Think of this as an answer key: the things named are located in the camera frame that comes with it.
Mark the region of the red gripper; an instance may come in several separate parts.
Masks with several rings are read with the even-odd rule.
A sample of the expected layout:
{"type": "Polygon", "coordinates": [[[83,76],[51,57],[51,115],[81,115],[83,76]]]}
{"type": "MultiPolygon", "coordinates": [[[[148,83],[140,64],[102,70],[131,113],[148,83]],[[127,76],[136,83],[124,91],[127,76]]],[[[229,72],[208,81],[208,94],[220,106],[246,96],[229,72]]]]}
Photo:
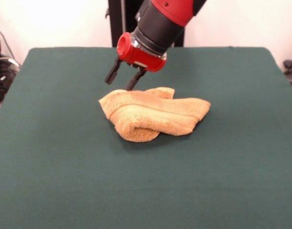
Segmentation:
{"type": "Polygon", "coordinates": [[[167,53],[162,55],[151,53],[139,44],[133,34],[129,32],[121,35],[116,50],[119,58],[115,59],[114,65],[105,78],[105,83],[111,84],[114,81],[117,76],[117,71],[120,68],[121,60],[129,65],[137,65],[138,67],[144,68],[139,69],[130,79],[126,87],[127,91],[131,91],[135,87],[139,79],[145,75],[146,71],[158,72],[167,62],[167,53]]]}

